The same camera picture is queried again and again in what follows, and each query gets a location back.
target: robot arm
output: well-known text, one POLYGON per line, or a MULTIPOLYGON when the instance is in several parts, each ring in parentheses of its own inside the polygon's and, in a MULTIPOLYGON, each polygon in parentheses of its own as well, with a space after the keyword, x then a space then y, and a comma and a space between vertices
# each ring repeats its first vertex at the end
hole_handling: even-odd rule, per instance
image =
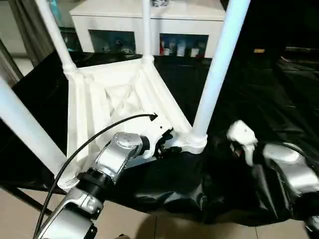
POLYGON ((147 137, 134 133, 116 133, 91 167, 79 175, 72 188, 43 224, 38 239, 93 239, 97 219, 108 191, 118 180, 128 160, 150 149, 147 137))

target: black tarp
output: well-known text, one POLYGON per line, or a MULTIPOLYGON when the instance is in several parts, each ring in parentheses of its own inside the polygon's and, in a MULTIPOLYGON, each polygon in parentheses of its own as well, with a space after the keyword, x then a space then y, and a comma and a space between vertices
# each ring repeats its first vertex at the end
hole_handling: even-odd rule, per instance
MULTIPOLYGON (((156 65, 192 122, 208 69, 171 66, 173 71, 160 60, 156 65)), ((263 164, 247 166, 243 157, 232 153, 226 133, 233 122, 243 120, 259 141, 298 145, 313 159, 308 163, 317 171, 318 88, 316 65, 256 56, 247 62, 233 60, 205 151, 170 155, 126 170, 112 200, 143 212, 166 211, 206 224, 232 221, 257 226, 308 217, 317 210, 313 208, 317 196, 287 198, 277 173, 263 164)))

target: tiled floor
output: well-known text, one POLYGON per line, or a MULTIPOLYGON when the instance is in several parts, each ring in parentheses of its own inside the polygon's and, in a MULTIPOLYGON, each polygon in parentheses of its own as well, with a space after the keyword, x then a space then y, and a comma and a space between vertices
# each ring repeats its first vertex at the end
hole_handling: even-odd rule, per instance
MULTIPOLYGON (((46 196, 44 192, 24 192, 41 203, 46 196)), ((54 209, 62 197, 54 195, 49 208, 54 209)), ((0 202, 0 238, 32 238, 38 211, 2 190, 0 202)), ((122 233, 132 239, 307 239, 303 224, 292 220, 258 228, 232 223, 205 226, 182 219, 150 216, 110 202, 105 203, 96 226, 98 239, 113 239, 122 233)))

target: aluminum tube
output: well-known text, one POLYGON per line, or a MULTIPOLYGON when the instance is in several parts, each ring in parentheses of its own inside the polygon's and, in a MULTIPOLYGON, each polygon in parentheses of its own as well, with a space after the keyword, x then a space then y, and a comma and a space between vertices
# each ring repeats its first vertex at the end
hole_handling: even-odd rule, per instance
POLYGON ((217 44, 216 52, 209 68, 203 93, 200 98, 192 135, 205 137, 219 92, 225 79, 250 0, 230 0, 217 44))
POLYGON ((53 44, 62 62, 65 72, 76 71, 77 68, 73 63, 68 49, 64 43, 59 27, 57 26, 54 16, 46 0, 35 0, 40 10, 45 26, 51 36, 53 44))
POLYGON ((0 117, 54 175, 59 172, 65 155, 1 77, 0 117))

